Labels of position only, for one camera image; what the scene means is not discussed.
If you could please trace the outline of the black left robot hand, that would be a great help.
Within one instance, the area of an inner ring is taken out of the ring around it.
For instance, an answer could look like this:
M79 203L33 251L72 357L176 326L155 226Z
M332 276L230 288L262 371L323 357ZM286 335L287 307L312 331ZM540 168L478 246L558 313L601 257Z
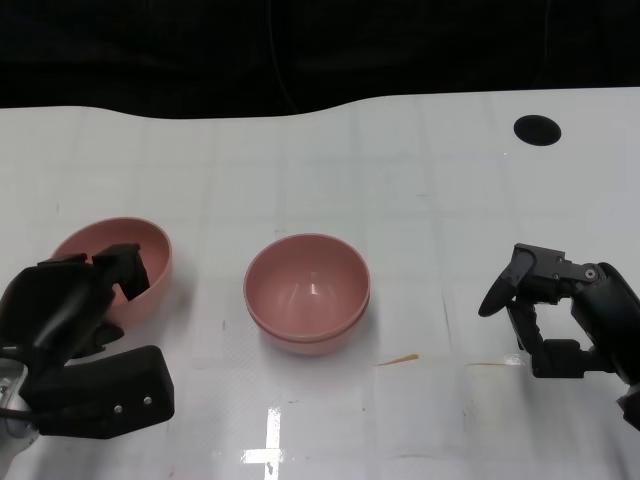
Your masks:
M119 286L129 300L150 288L137 243L74 253L22 270L1 297L1 357L37 375L64 366L106 317Z

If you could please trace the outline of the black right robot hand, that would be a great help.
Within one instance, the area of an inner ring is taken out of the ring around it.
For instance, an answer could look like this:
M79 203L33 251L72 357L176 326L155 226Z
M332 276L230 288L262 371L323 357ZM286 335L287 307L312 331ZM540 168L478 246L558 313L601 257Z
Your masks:
M571 300L571 315L592 342L585 351L571 339L544 339L535 306ZM639 383L639 298L610 264L575 264L562 251L516 244L478 314L508 313L519 348L531 357L537 378L582 378L615 373Z

